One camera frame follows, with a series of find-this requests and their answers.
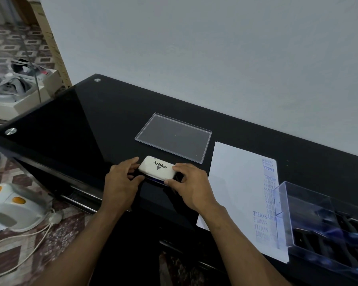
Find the finger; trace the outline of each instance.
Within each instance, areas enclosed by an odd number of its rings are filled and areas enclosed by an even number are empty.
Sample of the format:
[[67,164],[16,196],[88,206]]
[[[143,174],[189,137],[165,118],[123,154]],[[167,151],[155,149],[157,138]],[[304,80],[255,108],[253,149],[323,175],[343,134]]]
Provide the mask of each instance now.
[[168,179],[164,181],[164,184],[171,187],[175,191],[177,191],[179,194],[181,193],[184,183],[177,182],[176,180]]
[[184,175],[188,175],[191,171],[191,168],[186,166],[186,165],[180,165],[180,166],[177,166],[177,165],[174,165],[172,166],[172,169],[176,172],[180,172]]
[[139,166],[140,166],[140,164],[138,164],[138,163],[133,163],[133,164],[130,166],[130,168],[136,169],[136,168],[139,168]]
[[136,187],[139,186],[139,184],[141,183],[141,181],[143,181],[145,179],[144,175],[139,175],[134,177],[134,179],[131,181],[132,184],[134,184]]
[[186,165],[186,166],[188,166],[188,167],[192,167],[192,168],[197,168],[196,166],[194,166],[192,163],[179,163],[179,162],[177,162],[175,165],[177,165],[177,166],[182,166],[182,165]]
[[127,159],[119,164],[120,167],[122,167],[125,172],[127,173],[131,167],[132,164],[136,163],[139,160],[139,157],[134,157],[131,159]]

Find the clear acrylic tray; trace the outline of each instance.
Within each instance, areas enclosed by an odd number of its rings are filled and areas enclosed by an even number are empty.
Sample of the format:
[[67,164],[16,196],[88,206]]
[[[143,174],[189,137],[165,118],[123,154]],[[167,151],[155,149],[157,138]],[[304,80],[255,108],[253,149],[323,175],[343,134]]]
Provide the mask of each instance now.
[[212,131],[154,113],[135,140],[203,163]]

